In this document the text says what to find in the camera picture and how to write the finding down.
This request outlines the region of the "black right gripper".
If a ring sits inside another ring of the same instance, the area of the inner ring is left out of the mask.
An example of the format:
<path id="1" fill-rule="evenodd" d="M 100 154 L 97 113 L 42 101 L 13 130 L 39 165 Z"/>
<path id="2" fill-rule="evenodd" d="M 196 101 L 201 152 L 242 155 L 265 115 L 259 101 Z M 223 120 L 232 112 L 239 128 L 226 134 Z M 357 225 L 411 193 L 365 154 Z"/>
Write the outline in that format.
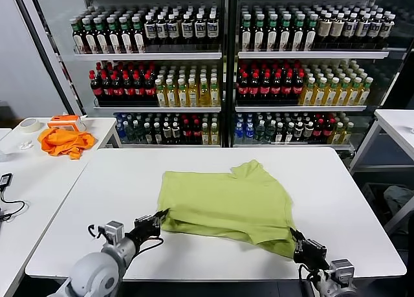
<path id="1" fill-rule="evenodd" d="M 302 264 L 309 271 L 328 270 L 329 264 L 326 261 L 327 249 L 315 240 L 306 239 L 299 231 L 290 227 L 290 233 L 296 243 L 293 260 Z"/>

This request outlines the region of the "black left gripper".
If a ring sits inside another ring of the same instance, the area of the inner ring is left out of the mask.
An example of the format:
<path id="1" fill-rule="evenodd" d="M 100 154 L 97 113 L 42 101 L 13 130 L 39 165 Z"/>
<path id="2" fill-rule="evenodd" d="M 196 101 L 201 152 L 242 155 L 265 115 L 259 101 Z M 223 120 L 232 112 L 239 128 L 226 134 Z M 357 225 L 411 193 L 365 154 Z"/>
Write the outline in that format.
<path id="1" fill-rule="evenodd" d="M 159 210 L 154 215 L 145 215 L 135 219 L 134 229 L 131 231 L 131 240 L 135 244 L 142 244 L 152 237 L 160 236 L 160 228 L 169 213 L 169 208 Z"/>

